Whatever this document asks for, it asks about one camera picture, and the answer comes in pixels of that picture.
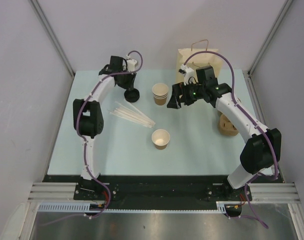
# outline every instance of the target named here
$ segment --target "brown paper cup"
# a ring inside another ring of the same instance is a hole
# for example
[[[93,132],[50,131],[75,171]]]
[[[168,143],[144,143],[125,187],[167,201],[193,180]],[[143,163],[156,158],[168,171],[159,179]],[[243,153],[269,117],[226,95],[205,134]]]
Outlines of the brown paper cup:
[[[155,101],[155,103],[157,104],[157,105],[164,105],[164,104],[166,104],[166,100],[167,100],[167,96],[165,97],[165,98],[156,98],[155,96],[154,96],[154,101]]]
[[[157,149],[163,150],[170,142],[170,134],[164,129],[158,129],[152,134],[152,141]]]
[[[155,96],[163,97],[168,93],[168,86],[164,83],[157,83],[153,86],[152,92]]]

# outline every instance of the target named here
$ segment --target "black cup lid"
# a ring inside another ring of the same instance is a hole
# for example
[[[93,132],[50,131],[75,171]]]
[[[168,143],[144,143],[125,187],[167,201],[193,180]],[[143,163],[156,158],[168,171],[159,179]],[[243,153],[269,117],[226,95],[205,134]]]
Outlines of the black cup lid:
[[[134,103],[140,98],[140,92],[136,88],[133,90],[126,90],[124,92],[124,97],[126,101]]]

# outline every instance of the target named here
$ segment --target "light blue tabletop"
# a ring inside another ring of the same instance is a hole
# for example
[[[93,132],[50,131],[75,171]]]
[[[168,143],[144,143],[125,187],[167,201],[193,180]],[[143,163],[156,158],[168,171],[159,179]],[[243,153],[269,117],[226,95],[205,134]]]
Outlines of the light blue tabletop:
[[[98,80],[98,71],[77,71],[48,169],[49,175],[79,175],[83,168],[81,140],[73,128],[73,101],[89,94]],[[231,73],[222,69],[219,83],[231,86]],[[254,114],[242,71],[235,70],[235,94]],[[240,164],[244,148],[240,134],[223,136],[218,131],[217,110],[203,100],[181,109],[169,109],[154,103],[152,87],[156,83],[175,83],[175,70],[141,70],[135,88],[140,99],[138,109],[156,122],[147,128],[109,114],[123,102],[124,89],[116,86],[101,104],[103,132],[96,136],[94,162],[103,175],[228,175]],[[170,143],[157,150],[151,140],[156,129],[170,133]]]

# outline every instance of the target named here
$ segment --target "paper bag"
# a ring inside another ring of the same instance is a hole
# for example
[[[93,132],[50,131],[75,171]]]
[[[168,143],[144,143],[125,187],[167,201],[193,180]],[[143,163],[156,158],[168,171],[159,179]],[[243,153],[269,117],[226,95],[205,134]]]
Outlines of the paper bag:
[[[179,49],[177,53],[177,61],[176,61],[176,83],[180,83],[184,81],[184,75],[179,73],[178,70],[181,68],[181,65],[185,63],[185,61],[194,53],[197,53],[199,51],[212,51],[212,52],[218,52],[218,49],[207,49],[206,48],[193,48],[193,45],[196,43],[200,43],[203,41],[208,40],[204,39],[198,42],[195,42],[192,44],[191,48],[183,48]],[[192,57],[188,63],[186,64],[188,67],[194,69],[194,71],[198,68],[205,67],[208,65],[211,65],[214,68],[214,74],[216,77],[218,77],[221,67],[222,67],[222,60],[220,57],[211,54],[211,53],[201,53],[197,54],[194,57]]]

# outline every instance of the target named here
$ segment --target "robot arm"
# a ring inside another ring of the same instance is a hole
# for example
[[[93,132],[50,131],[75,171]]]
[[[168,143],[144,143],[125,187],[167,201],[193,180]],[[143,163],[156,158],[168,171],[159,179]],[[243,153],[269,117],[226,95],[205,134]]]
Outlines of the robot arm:
[[[184,83],[181,82],[172,86],[172,96],[167,107],[179,109],[181,108],[181,103],[189,106],[198,99],[204,99],[227,116],[240,132],[245,142],[245,147],[240,156],[241,164],[227,177],[227,181],[233,189],[244,186],[259,171],[273,165],[271,151],[265,138],[257,129],[258,127],[268,136],[273,145],[277,161],[279,161],[280,132],[276,128],[270,130],[267,126],[260,123],[238,100],[235,104],[232,99],[231,87],[226,83],[218,84],[213,67],[198,68],[196,74],[199,82],[197,83],[189,82],[189,78],[194,75],[194,70],[190,67],[182,65],[180,73],[184,74]],[[244,109],[256,122],[256,125],[253,124],[237,105]]]
[[[83,136],[81,138],[81,142],[83,149],[85,150],[84,155],[86,156],[87,162],[87,164],[84,165],[81,174],[81,177],[84,180],[91,181],[91,175],[95,178],[100,175],[100,170],[98,168],[94,168],[93,165],[95,136],[102,132],[104,126],[100,103],[103,102],[106,95],[114,88],[115,85],[126,89],[124,96],[127,101],[133,103],[138,100],[139,92],[134,88],[136,73],[133,72],[136,64],[137,61],[131,59],[129,56],[127,56],[127,59],[119,56],[111,56],[110,63],[99,73],[99,84],[92,90],[90,95],[84,98],[88,100],[79,120],[79,133]],[[74,129],[77,127],[79,111],[86,101],[84,99],[75,99],[73,102]]]

